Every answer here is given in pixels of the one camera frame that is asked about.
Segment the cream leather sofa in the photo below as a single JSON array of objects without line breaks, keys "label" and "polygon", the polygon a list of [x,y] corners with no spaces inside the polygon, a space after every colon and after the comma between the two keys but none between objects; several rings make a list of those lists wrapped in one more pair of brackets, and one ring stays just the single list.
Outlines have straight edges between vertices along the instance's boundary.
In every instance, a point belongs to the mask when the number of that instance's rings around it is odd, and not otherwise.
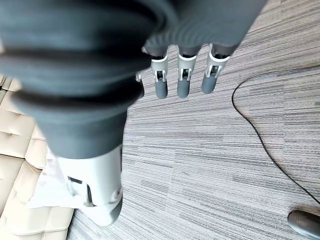
[{"label": "cream leather sofa", "polygon": [[46,165],[47,143],[35,120],[11,102],[20,87],[0,76],[0,240],[65,240],[72,208],[26,208]]}]

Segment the robotic hand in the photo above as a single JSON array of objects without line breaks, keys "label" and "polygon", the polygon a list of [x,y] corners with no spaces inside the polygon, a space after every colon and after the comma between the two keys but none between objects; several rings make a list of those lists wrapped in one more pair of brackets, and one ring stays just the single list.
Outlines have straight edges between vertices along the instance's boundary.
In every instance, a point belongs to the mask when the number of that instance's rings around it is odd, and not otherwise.
[{"label": "robotic hand", "polygon": [[189,94],[197,54],[210,44],[202,82],[214,90],[266,0],[2,0],[0,70],[21,80],[15,104],[34,117],[59,156],[69,190],[99,225],[119,216],[127,109],[150,66],[168,94],[169,45],[178,45],[177,94]]}]

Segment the sofa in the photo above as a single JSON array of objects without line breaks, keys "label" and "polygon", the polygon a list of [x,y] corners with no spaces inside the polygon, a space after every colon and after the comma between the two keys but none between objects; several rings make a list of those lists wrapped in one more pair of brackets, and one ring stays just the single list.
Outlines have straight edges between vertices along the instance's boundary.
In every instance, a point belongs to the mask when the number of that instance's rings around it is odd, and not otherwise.
[{"label": "sofa", "polygon": [[0,240],[65,240],[74,209],[28,209],[46,165],[47,142],[11,97],[21,85],[0,75]]}]

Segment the black cable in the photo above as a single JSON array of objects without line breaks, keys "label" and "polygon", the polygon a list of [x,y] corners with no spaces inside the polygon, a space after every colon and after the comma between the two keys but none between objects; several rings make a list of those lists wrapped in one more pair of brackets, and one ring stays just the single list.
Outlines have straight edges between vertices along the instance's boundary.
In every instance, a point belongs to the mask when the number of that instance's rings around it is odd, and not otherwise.
[{"label": "black cable", "polygon": [[297,70],[305,70],[305,69],[312,69],[312,68],[316,68],[316,67],[320,67],[320,65],[315,65],[315,66],[310,66],[310,67],[302,67],[302,68],[296,68],[296,69],[289,69],[289,70],[281,70],[281,71],[271,71],[271,72],[266,72],[266,73],[263,73],[263,74],[259,74],[257,76],[253,76],[253,77],[250,77],[250,78],[247,78],[246,80],[244,80],[243,82],[241,82],[234,90],[233,90],[233,93],[232,93],[232,97],[231,97],[231,101],[232,101],[232,105],[233,105],[233,108],[252,126],[252,128],[254,129],[255,133],[257,134],[257,136],[259,137],[259,140],[262,144],[262,147],[264,149],[264,151],[266,152],[266,154],[268,155],[268,157],[270,158],[270,160],[274,163],[274,165],[284,174],[286,175],[292,182],[294,182],[298,187],[300,187],[306,194],[308,194],[314,201],[316,201],[317,204],[320,205],[320,201],[317,200],[307,189],[305,189],[303,186],[301,186],[299,183],[297,183],[292,177],[290,177],[279,165],[278,163],[273,159],[273,157],[270,155],[270,153],[268,152],[265,144],[264,144],[264,141],[262,140],[261,136],[260,136],[260,133],[258,132],[258,130],[256,129],[256,127],[253,125],[253,123],[246,117],[243,115],[243,113],[241,113],[238,108],[236,107],[235,105],[235,101],[234,101],[234,96],[235,96],[235,93],[237,91],[237,89],[242,85],[244,84],[245,82],[253,79],[253,78],[257,78],[257,77],[260,77],[260,76],[263,76],[263,75],[267,75],[267,74],[275,74],[275,73],[283,73],[283,72],[288,72],[288,71],[297,71]]}]

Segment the gray rubber fingertip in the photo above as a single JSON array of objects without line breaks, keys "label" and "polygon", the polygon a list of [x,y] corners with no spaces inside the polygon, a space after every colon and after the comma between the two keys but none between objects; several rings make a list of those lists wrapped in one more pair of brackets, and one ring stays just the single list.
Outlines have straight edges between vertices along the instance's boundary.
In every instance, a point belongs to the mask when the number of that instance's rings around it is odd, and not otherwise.
[{"label": "gray rubber fingertip", "polygon": [[167,82],[163,82],[160,79],[158,82],[155,82],[155,93],[159,99],[165,99],[168,95]]},{"label": "gray rubber fingertip", "polygon": [[140,84],[140,86],[141,86],[141,93],[140,93],[140,95],[139,95],[139,98],[141,99],[141,98],[143,98],[144,95],[145,95],[145,88],[144,88],[144,84],[143,84],[142,80],[139,82],[139,84]]},{"label": "gray rubber fingertip", "polygon": [[216,82],[217,79],[213,75],[210,75],[210,77],[206,77],[206,75],[204,75],[201,86],[202,92],[204,94],[212,93],[215,89]]},{"label": "gray rubber fingertip", "polygon": [[189,95],[190,91],[190,81],[187,81],[187,78],[184,77],[182,81],[178,80],[178,86],[176,88],[177,95],[184,99]]}]

